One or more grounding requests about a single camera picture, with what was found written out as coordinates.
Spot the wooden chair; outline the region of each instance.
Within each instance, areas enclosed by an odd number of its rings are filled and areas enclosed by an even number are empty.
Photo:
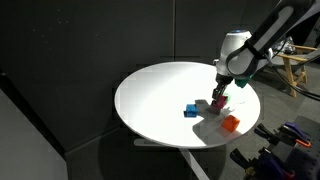
[[[307,72],[303,63],[320,55],[320,50],[306,46],[290,45],[295,48],[294,55],[279,53],[271,61],[274,65],[285,70],[288,82],[297,86],[301,81],[307,83]],[[291,95],[296,98],[296,91],[291,88]]]

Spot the round white table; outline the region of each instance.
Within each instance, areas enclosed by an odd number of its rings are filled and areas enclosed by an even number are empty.
[[[259,117],[260,102],[250,85],[240,88],[232,82],[225,90],[229,102],[220,115],[211,113],[212,92],[217,86],[215,76],[216,67],[202,63],[168,62],[148,66],[120,84],[115,107],[132,131],[154,143],[180,150],[220,146],[253,127]],[[184,117],[187,104],[197,105],[196,118]],[[221,127],[229,114],[240,120],[232,133]],[[183,155],[190,164],[190,154]]]

